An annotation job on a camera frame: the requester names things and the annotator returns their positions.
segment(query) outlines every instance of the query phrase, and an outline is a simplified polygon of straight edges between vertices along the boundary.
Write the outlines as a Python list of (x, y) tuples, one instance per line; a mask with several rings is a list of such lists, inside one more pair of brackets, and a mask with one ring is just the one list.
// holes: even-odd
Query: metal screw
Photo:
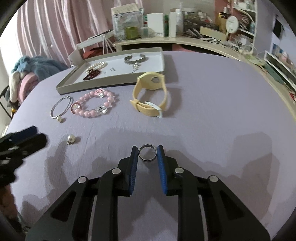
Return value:
[(217, 181), (219, 180), (219, 178), (218, 177), (216, 177), (216, 176), (210, 176), (210, 181), (211, 182), (214, 182), (214, 183), (216, 183)]
[(175, 172), (176, 172), (176, 173), (183, 173), (183, 172), (184, 172), (184, 169), (183, 169), (182, 167), (177, 167), (177, 168), (175, 169)]
[(77, 179), (77, 181), (79, 183), (85, 183), (86, 182), (86, 177), (80, 177), (80, 178)]
[(121, 170), (119, 169), (119, 168), (114, 168), (113, 170), (112, 170), (112, 173), (113, 174), (119, 174), (121, 172)]

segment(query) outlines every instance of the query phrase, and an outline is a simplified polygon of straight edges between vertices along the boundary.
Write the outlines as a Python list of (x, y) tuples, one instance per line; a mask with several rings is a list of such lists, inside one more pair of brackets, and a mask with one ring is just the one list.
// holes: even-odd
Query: pink blanket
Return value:
[(29, 93), (39, 83), (38, 77), (33, 72), (28, 73), (17, 86), (17, 99), (20, 104), (24, 102)]

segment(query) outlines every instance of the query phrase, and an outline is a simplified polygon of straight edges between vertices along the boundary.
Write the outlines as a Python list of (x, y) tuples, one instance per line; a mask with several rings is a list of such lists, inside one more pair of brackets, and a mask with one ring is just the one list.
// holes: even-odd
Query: white box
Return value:
[(164, 37), (163, 13), (148, 13), (149, 37)]
[(177, 34), (177, 13), (170, 12), (168, 16), (168, 36), (176, 37)]

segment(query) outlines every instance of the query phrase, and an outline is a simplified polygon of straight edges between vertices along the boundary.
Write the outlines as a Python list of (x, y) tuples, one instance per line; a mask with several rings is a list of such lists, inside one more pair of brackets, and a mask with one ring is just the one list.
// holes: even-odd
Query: watch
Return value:
[[(165, 95), (160, 105), (155, 105), (151, 102), (141, 103), (137, 99), (141, 89), (158, 90), (160, 88), (163, 88)], [(137, 78), (137, 83), (133, 89), (133, 100), (130, 100), (130, 102), (137, 111), (143, 113), (144, 115), (157, 116), (161, 118), (162, 113), (166, 108), (167, 97), (168, 92), (165, 86), (165, 76), (156, 72), (147, 72)]]

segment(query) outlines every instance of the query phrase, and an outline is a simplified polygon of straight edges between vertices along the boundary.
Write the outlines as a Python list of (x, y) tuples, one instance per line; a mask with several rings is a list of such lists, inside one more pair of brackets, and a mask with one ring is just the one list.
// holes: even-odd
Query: white tray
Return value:
[[(140, 68), (133, 73), (132, 65), (126, 64), (124, 58), (132, 55), (131, 61), (133, 61), (140, 59), (140, 54), (144, 54), (146, 60), (140, 63)], [(86, 69), (92, 64), (102, 61), (106, 62), (107, 66), (101, 69), (101, 73), (91, 80), (83, 80), (87, 75)], [(149, 71), (162, 73), (164, 68), (162, 48), (125, 50), (84, 60), (57, 85), (56, 89), (62, 95), (98, 87), (135, 84), (137, 77), (143, 73)]]

